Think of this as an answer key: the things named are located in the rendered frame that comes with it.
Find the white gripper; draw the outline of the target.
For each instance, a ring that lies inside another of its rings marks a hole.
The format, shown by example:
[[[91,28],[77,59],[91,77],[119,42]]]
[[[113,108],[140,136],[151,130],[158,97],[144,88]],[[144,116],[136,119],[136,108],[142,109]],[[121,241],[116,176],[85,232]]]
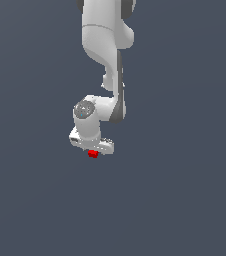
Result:
[[[69,134],[69,140],[73,146],[81,148],[83,151],[94,150],[103,155],[114,153],[114,142],[107,138],[100,138],[94,141],[85,142],[79,136],[77,128],[74,127]]]

